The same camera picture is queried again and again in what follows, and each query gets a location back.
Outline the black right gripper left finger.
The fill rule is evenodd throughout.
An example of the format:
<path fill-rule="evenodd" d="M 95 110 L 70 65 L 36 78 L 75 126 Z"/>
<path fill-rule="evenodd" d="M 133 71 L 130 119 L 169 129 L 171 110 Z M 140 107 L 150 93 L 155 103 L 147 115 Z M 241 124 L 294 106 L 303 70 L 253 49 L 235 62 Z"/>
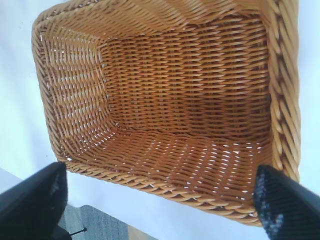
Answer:
<path fill-rule="evenodd" d="M 2 240 L 51 240 L 68 201 L 66 165 L 51 163 L 0 195 Z"/>

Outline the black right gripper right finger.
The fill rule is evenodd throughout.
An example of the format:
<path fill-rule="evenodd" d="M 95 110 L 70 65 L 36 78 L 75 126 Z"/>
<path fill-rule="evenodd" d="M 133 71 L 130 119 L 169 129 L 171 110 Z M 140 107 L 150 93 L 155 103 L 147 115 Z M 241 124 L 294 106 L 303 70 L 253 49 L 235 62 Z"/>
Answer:
<path fill-rule="evenodd" d="M 281 171 L 259 165 L 253 203 L 270 240 L 320 238 L 320 197 Z"/>

